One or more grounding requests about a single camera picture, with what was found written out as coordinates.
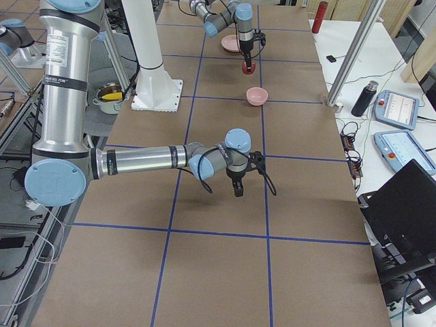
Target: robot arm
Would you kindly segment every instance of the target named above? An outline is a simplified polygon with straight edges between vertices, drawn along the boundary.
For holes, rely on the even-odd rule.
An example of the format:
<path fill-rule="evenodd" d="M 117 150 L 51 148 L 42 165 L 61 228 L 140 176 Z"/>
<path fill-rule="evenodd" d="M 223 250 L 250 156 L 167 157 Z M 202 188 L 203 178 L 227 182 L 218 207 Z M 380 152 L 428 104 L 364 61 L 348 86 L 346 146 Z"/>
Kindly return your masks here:
<path fill-rule="evenodd" d="M 264 165 L 253 167 L 251 139 L 242 129 L 233 129 L 213 148 L 191 143 L 100 151 L 83 144 L 91 40 L 98 36 L 103 10 L 101 0 L 41 1 L 40 19 L 48 30 L 44 120 L 25 177 L 27 193 L 45 206 L 63 206 L 77 200 L 89 181 L 105 175 L 186 166 L 203 185 L 226 169 L 236 196 L 243 194 L 245 172 L 256 169 L 266 178 Z"/>
<path fill-rule="evenodd" d="M 9 56 L 17 49 L 27 62 L 41 58 L 41 52 L 35 46 L 35 40 L 24 23 L 19 19 L 3 20 L 0 22 L 0 50 Z"/>
<path fill-rule="evenodd" d="M 233 181 L 235 196 L 243 195 L 242 177 L 254 169 L 249 153 L 250 135 L 243 129 L 232 129 L 223 142 L 208 148 L 201 143 L 154 148 L 107 150 L 91 149 L 87 156 L 88 169 L 73 160 L 42 159 L 28 170 L 25 179 L 27 193 L 45 206 L 63 206 L 83 193 L 87 181 L 125 172 L 175 169 L 189 166 L 193 175 L 203 180 L 226 169 Z"/>
<path fill-rule="evenodd" d="M 241 3 L 238 0 L 231 0 L 225 10 L 219 14 L 209 11 L 208 6 L 213 2 L 208 0 L 190 0 L 189 6 L 196 16 L 200 17 L 204 23 L 204 30 L 209 37 L 216 36 L 233 22 L 238 30 L 239 49 L 244 56 L 243 73 L 252 74 L 255 64 L 251 60 L 251 51 L 254 42 L 259 41 L 261 46 L 266 44 L 266 36 L 261 31 L 253 30 L 253 10 L 251 4 Z"/>

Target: pink bowl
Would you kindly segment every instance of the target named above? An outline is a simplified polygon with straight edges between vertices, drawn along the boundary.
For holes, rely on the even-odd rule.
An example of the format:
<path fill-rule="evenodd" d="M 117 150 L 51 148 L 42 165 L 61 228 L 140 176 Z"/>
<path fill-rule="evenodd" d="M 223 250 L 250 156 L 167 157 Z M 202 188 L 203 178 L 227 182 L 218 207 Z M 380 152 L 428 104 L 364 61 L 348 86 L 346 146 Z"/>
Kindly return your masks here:
<path fill-rule="evenodd" d="M 262 87 L 252 87 L 247 90 L 247 101 L 252 106 L 261 106 L 268 99 L 268 92 Z"/>

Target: white table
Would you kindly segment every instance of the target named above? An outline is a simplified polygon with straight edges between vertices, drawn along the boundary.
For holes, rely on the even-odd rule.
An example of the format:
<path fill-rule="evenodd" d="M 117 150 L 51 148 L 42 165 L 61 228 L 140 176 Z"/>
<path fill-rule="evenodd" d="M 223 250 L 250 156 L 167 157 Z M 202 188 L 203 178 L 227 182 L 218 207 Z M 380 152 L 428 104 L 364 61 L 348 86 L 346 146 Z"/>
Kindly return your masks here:
<path fill-rule="evenodd" d="M 337 59 L 336 63 L 331 63 L 327 60 L 326 56 L 332 55 L 334 57 L 340 57 L 345 55 L 358 26 L 359 22 L 327 20 L 322 23 L 320 32 L 313 34 L 328 88 L 331 87 L 330 83 L 333 83 L 344 58 Z M 342 129 L 343 122 L 348 123 L 355 121 L 361 124 L 354 143 L 356 150 L 359 151 L 364 160 L 362 167 L 362 184 L 358 194 L 379 189 L 394 175 L 394 172 L 382 158 L 379 150 L 375 146 L 373 134 L 379 131 L 392 131 L 397 128 L 374 120 L 369 109 L 361 119 L 351 115 L 352 107 L 356 103 L 360 92 L 368 85 L 370 80 L 375 80 L 379 83 L 377 94 L 380 91 L 388 89 L 423 99 L 424 101 L 421 101 L 420 105 L 424 106 L 419 109 L 418 114 L 420 116 L 436 119 L 436 112 L 433 110 L 426 96 L 422 96 L 422 90 L 419 85 L 412 83 L 407 84 L 401 79 L 400 73 L 405 67 L 404 60 L 396 49 L 388 32 L 384 29 L 383 24 L 380 22 L 375 24 L 347 81 L 355 80 L 362 76 L 384 75 L 386 72 L 393 70 L 397 63 L 403 65 L 393 72 L 392 76 L 391 73 L 389 73 L 383 77 L 368 77 L 346 84 L 342 88 L 338 98 L 338 101 L 342 102 L 344 105 L 342 111 L 336 115 L 339 130 Z M 425 149 L 436 147 L 436 123 L 428 123 L 418 119 L 416 128 L 412 133 Z M 436 150 L 429 152 L 429 155 L 436 161 Z M 393 313 L 390 312 L 390 316 L 398 312 L 401 312 L 401 310 Z M 401 326 L 401 315 L 392 319 L 391 322 L 393 327 Z M 436 307 L 433 307 L 421 315 L 414 315 L 407 312 L 405 314 L 405 325 L 408 327 L 436 326 Z"/>

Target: red bottle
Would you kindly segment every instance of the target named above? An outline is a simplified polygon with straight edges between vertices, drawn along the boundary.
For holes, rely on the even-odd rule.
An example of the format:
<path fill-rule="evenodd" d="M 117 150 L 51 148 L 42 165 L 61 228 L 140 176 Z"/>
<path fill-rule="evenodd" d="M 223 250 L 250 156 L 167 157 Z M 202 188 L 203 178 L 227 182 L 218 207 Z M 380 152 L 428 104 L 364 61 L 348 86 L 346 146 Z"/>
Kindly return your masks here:
<path fill-rule="evenodd" d="M 321 1 L 318 6 L 318 10 L 316 11 L 315 20 L 313 21 L 312 33 L 318 33 L 321 28 L 322 20 L 324 19 L 324 15 L 326 14 L 328 7 L 327 1 Z"/>

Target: yellow object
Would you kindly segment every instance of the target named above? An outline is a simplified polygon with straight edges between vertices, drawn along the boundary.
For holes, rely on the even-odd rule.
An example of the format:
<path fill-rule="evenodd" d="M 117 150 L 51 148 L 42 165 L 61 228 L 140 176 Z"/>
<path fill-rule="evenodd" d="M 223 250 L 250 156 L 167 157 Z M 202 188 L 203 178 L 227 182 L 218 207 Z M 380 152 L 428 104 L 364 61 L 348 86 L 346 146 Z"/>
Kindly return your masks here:
<path fill-rule="evenodd" d="M 123 98 L 122 92 L 109 93 L 102 96 L 102 99 L 106 101 L 121 100 L 122 98 Z"/>

